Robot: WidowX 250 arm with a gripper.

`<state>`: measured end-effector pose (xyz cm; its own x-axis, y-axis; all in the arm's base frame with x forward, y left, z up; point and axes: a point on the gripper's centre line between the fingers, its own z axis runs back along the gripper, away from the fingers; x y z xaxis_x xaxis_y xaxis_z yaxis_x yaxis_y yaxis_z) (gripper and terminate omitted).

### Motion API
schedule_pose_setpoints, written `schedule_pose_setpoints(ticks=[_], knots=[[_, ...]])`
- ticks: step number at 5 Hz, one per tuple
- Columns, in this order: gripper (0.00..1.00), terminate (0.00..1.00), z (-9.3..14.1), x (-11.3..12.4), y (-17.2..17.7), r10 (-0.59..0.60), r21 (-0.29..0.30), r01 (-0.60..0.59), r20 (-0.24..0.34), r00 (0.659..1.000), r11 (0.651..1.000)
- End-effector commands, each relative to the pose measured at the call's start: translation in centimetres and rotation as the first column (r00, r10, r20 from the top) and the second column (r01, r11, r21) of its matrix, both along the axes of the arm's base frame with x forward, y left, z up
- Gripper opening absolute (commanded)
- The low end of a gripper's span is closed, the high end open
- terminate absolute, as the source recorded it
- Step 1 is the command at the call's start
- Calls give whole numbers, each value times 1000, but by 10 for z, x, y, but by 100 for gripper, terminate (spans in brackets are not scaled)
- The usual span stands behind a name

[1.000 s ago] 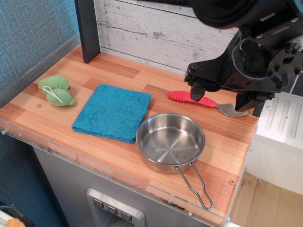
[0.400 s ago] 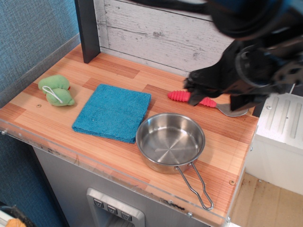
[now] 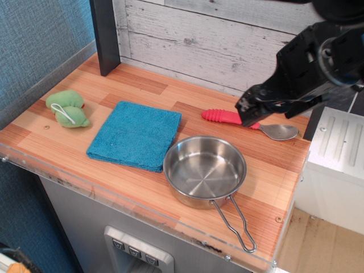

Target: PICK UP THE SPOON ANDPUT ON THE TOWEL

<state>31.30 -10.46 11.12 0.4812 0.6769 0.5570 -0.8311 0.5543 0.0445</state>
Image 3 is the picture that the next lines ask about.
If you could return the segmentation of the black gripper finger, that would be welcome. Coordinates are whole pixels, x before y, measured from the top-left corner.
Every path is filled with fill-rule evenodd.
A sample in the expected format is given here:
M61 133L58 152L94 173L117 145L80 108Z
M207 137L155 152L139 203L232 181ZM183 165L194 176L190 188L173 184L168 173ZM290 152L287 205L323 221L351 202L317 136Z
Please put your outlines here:
M256 100L252 91L246 91L235 105L243 127L250 127L267 118L273 111Z

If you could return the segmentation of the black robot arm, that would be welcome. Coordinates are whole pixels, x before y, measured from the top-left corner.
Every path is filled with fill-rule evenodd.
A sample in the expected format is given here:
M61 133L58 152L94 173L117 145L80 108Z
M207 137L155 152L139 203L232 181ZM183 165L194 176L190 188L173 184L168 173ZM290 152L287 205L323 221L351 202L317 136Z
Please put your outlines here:
M274 74L244 92L235 107L244 127L274 113L290 119L330 99L332 91L363 91L363 1L312 1L322 22L297 34L276 54Z

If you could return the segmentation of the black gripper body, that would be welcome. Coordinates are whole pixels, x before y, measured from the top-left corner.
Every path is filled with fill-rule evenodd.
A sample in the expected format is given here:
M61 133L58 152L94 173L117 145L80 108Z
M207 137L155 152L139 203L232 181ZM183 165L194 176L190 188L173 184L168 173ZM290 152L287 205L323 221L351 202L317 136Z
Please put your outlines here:
M341 60L349 55L352 34L352 28L328 22L308 26L276 54L274 74L248 90L286 118L314 108L327 101L332 90L352 86L353 75L344 72Z

